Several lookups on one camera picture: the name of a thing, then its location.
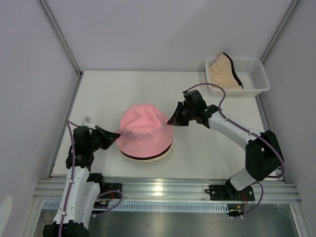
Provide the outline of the beige hat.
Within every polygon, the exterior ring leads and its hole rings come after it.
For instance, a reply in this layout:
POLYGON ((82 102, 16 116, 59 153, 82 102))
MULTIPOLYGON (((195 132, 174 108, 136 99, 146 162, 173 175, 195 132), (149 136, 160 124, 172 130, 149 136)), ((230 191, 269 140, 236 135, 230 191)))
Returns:
POLYGON ((223 89, 243 89, 243 84, 237 76, 231 57, 221 52, 211 67, 208 68, 210 82, 223 89))

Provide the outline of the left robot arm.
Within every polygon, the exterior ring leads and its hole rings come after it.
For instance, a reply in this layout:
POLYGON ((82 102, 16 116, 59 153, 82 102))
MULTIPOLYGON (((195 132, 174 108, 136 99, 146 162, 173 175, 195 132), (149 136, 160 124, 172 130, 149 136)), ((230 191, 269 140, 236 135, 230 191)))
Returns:
POLYGON ((120 134, 89 123, 71 128, 67 123, 71 145, 66 159, 66 184, 59 209, 51 224, 43 228, 45 237, 88 237, 89 221, 99 198, 122 201, 121 190, 109 190, 102 173, 92 173, 94 153, 107 150, 120 134))

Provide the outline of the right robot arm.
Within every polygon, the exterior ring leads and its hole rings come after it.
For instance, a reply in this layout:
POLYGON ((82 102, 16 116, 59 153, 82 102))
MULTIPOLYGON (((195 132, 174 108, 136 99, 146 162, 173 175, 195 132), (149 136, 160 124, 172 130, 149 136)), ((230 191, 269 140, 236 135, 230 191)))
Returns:
POLYGON ((184 101, 167 122, 172 126, 188 126, 194 120, 215 130, 238 144, 245 151, 245 167, 229 178, 224 185, 210 185, 206 193, 211 200, 241 200, 251 186, 270 178, 277 168, 284 165, 284 158, 276 135, 267 130, 254 132, 224 115, 220 106, 208 106, 198 90, 184 91, 184 101))

